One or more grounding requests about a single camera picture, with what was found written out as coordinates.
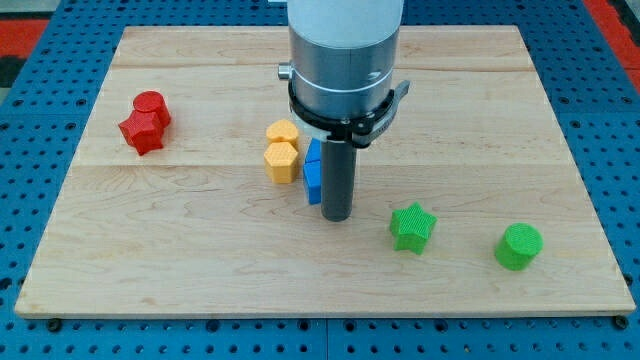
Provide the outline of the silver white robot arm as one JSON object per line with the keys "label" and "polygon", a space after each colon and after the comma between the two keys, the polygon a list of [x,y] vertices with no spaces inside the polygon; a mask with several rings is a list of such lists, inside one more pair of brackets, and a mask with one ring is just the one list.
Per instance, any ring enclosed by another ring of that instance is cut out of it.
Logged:
{"label": "silver white robot arm", "polygon": [[340,121],[389,104],[403,10],[403,0],[289,0],[292,115]]}

